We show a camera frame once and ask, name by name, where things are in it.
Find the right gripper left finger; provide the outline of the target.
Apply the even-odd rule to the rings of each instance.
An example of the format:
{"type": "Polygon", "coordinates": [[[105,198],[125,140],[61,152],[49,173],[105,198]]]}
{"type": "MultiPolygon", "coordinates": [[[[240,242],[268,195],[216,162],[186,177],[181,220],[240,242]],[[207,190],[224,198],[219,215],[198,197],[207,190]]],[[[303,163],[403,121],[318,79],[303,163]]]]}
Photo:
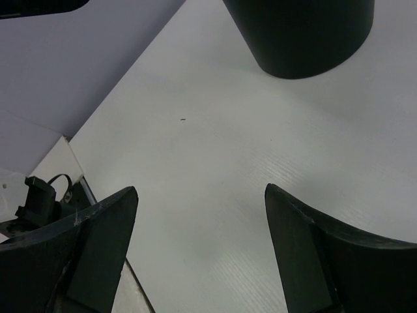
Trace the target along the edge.
{"type": "Polygon", "coordinates": [[[126,187],[1,243],[1,311],[111,312],[137,206],[126,187]]]}

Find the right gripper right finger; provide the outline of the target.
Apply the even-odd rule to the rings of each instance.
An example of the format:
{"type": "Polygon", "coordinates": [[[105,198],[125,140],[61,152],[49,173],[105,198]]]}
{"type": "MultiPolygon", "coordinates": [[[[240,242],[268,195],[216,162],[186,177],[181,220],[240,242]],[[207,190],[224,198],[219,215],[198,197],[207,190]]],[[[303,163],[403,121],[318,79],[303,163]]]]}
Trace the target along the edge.
{"type": "Polygon", "coordinates": [[[416,245],[355,228],[274,184],[268,227],[289,312],[415,312],[416,245]]]}

